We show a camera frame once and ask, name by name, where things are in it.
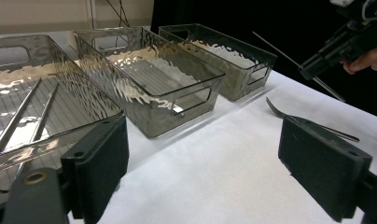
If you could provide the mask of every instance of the cable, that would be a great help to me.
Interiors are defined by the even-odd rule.
[[[366,2],[363,4],[363,8],[362,8],[362,19],[364,21],[377,21],[377,17],[375,18],[367,18],[366,17],[366,9],[367,7],[369,6],[369,1],[371,0],[366,0]]]
[[[125,11],[124,11],[124,8],[122,7],[122,4],[121,4],[121,1],[119,2],[119,5],[120,5],[120,9],[124,12],[124,17],[125,17],[125,20],[123,20],[122,18],[121,18],[121,15],[116,11],[116,9],[113,7],[113,5],[109,2],[109,0],[106,0],[107,1],[107,3],[113,8],[113,10],[116,12],[116,14],[118,15],[118,17],[119,17],[119,20],[120,21],[122,21],[122,22],[124,22],[124,24],[126,25],[126,26],[130,26],[130,24],[128,23],[128,20],[127,20],[127,17],[125,16]]]

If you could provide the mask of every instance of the black background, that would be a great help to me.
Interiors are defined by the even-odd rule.
[[[274,70],[316,91],[332,96],[306,80],[299,68],[256,32],[298,64],[325,45],[348,22],[328,0],[243,1],[155,0],[151,31],[161,25],[199,23],[278,56]],[[346,100],[346,104],[377,116],[377,72],[370,68],[351,76],[336,65],[318,76]]]

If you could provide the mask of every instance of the plastic container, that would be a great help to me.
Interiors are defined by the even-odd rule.
[[[225,74],[142,28],[75,31],[81,68],[147,138],[214,109]]]
[[[0,37],[0,203],[21,163],[58,169],[64,152],[115,116],[123,109],[48,35]]]
[[[160,26],[159,35],[225,72],[220,94],[237,101],[260,92],[276,55],[200,24]]]

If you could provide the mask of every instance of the table surface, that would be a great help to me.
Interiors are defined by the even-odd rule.
[[[282,120],[266,97],[358,137],[350,143],[373,157],[377,174],[377,117],[272,71],[261,93],[238,102],[219,95],[213,111],[156,139],[128,120],[128,172],[99,223],[336,223],[278,159]],[[342,223],[362,218],[357,208]]]

